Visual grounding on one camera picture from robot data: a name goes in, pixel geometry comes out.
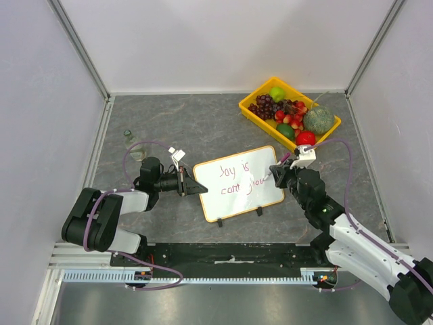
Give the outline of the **green apple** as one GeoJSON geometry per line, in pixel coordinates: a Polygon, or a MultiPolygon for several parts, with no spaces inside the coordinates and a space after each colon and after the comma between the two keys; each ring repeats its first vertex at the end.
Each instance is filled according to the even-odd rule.
{"type": "Polygon", "coordinates": [[[286,93],[281,87],[272,87],[269,91],[269,95],[274,102],[278,103],[285,99],[286,93]]]}

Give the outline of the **green lime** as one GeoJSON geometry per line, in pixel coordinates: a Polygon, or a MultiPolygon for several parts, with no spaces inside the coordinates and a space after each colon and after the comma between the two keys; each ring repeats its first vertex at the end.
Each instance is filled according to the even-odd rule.
{"type": "Polygon", "coordinates": [[[289,140],[295,140],[295,132],[290,125],[285,123],[278,124],[276,130],[280,132],[285,138],[289,140]]]}

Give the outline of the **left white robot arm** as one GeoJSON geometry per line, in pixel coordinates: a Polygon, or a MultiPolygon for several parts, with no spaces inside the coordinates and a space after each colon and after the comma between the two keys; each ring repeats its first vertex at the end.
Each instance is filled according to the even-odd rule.
{"type": "Polygon", "coordinates": [[[141,266],[146,263],[149,251],[140,245],[139,235],[118,228],[120,216],[151,211],[161,192],[172,191],[184,197],[205,194],[208,188],[194,180],[183,166],[164,172],[158,158],[146,158],[131,189],[103,192],[84,188],[62,227],[62,240],[86,251],[124,251],[128,262],[141,266]]]}

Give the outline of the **left aluminium frame post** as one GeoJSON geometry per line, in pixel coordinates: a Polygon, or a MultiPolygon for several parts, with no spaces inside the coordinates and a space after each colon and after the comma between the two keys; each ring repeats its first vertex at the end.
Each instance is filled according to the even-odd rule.
{"type": "Polygon", "coordinates": [[[72,23],[72,20],[67,14],[62,2],[59,0],[48,0],[47,2],[54,14],[56,15],[57,19],[59,20],[73,48],[75,49],[85,69],[87,70],[92,81],[97,87],[97,90],[100,92],[102,98],[107,102],[111,98],[110,92],[104,84],[100,74],[98,73],[95,64],[93,63],[88,51],[86,50],[84,43],[79,37],[72,23]]]}

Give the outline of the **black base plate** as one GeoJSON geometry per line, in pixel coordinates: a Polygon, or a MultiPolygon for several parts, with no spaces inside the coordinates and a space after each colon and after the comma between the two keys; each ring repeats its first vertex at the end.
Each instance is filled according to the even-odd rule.
{"type": "Polygon", "coordinates": [[[303,267],[334,268],[309,245],[289,243],[155,243],[133,256],[185,278],[294,278],[303,267]]]}

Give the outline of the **aluminium frame post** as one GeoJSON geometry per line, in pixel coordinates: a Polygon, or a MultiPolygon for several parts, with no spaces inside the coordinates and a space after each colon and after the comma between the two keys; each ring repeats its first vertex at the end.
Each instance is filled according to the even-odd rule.
{"type": "Polygon", "coordinates": [[[56,15],[57,19],[59,20],[73,48],[75,49],[85,69],[87,70],[92,81],[97,87],[97,90],[100,92],[102,98],[107,102],[111,98],[110,92],[104,84],[100,74],[98,73],[95,64],[93,63],[88,51],[86,50],[84,43],[79,37],[72,23],[72,20],[67,14],[62,2],[59,0],[48,0],[47,2],[54,14],[56,15]]]}
{"type": "Polygon", "coordinates": [[[371,43],[369,44],[365,55],[363,56],[361,62],[355,70],[355,73],[353,74],[347,88],[344,90],[344,94],[347,99],[354,93],[357,85],[359,84],[361,78],[369,68],[371,61],[374,59],[376,53],[378,52],[384,39],[392,28],[394,21],[397,19],[405,3],[405,0],[394,0],[392,2],[389,10],[387,11],[384,19],[382,20],[382,23],[380,24],[380,27],[378,28],[371,43]]]}

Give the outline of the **netted green melon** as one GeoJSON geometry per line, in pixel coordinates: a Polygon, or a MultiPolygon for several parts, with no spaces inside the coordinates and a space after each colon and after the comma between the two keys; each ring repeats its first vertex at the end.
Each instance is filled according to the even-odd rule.
{"type": "Polygon", "coordinates": [[[317,103],[326,93],[327,91],[314,99],[310,109],[303,118],[306,130],[313,132],[315,135],[323,135],[324,133],[327,133],[335,123],[333,112],[327,106],[318,105],[317,103]]]}

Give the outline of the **clear glass bottle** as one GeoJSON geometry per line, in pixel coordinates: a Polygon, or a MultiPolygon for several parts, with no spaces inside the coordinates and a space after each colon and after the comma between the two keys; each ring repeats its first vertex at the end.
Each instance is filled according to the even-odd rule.
{"type": "Polygon", "coordinates": [[[132,148],[129,154],[136,161],[142,161],[146,157],[145,148],[140,144],[140,139],[129,129],[124,130],[124,145],[126,149],[132,148]]]}

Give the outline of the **yellow plastic tray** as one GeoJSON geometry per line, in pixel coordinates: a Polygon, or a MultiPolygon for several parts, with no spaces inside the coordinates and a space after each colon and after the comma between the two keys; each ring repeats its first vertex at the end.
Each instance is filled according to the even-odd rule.
{"type": "Polygon", "coordinates": [[[239,103],[241,113],[272,138],[294,151],[309,140],[321,143],[341,124],[319,105],[277,77],[272,77],[239,103]]]}

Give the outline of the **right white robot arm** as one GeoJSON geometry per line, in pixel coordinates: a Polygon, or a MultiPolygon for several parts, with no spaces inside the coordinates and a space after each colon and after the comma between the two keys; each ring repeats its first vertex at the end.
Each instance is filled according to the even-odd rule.
{"type": "Polygon", "coordinates": [[[432,260],[417,260],[363,227],[325,190],[319,172],[272,165],[275,186],[288,189],[309,223],[321,234],[312,242],[311,261],[342,267],[388,302],[405,324],[432,319],[432,260]]]}

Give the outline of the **red cherry pile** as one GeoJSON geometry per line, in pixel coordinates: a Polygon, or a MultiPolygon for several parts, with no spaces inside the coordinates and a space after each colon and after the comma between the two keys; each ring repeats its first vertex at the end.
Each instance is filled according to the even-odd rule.
{"type": "Polygon", "coordinates": [[[275,114],[275,121],[278,124],[285,123],[290,125],[296,136],[304,130],[303,118],[308,108],[303,101],[283,100],[283,106],[275,114]]]}

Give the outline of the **purple grape bunch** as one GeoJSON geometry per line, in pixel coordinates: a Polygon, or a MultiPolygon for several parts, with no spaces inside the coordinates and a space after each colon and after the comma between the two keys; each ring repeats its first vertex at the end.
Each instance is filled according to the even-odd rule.
{"type": "Polygon", "coordinates": [[[248,106],[248,110],[262,120],[275,120],[275,114],[283,106],[283,100],[276,103],[269,94],[258,95],[255,102],[248,106]]]}

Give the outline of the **right aluminium frame post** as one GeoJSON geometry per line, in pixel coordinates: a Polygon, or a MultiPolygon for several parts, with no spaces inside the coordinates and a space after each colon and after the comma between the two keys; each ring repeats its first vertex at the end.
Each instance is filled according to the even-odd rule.
{"type": "Polygon", "coordinates": [[[365,55],[363,56],[361,62],[355,70],[355,73],[353,74],[347,88],[344,90],[344,94],[347,99],[354,93],[357,85],[359,84],[361,78],[369,68],[371,61],[374,59],[376,53],[378,52],[384,39],[392,28],[394,21],[397,19],[405,3],[405,0],[394,0],[392,2],[389,10],[387,11],[384,19],[382,20],[382,23],[380,24],[380,27],[378,28],[371,43],[369,44],[365,55]]]}

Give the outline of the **red apple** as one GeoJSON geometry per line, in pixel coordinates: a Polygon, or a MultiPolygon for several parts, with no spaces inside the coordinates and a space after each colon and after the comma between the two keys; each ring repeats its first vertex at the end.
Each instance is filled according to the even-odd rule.
{"type": "Polygon", "coordinates": [[[316,135],[310,131],[302,131],[296,136],[296,145],[310,145],[316,144],[316,135]]]}

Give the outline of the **orange framed whiteboard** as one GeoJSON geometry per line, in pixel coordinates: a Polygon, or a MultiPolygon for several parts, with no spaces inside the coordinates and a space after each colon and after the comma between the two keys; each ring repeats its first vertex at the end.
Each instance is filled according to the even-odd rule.
{"type": "Polygon", "coordinates": [[[265,179],[277,163],[273,146],[232,154],[196,165],[196,181],[208,189],[200,195],[209,223],[280,203],[285,194],[272,179],[265,179]]]}

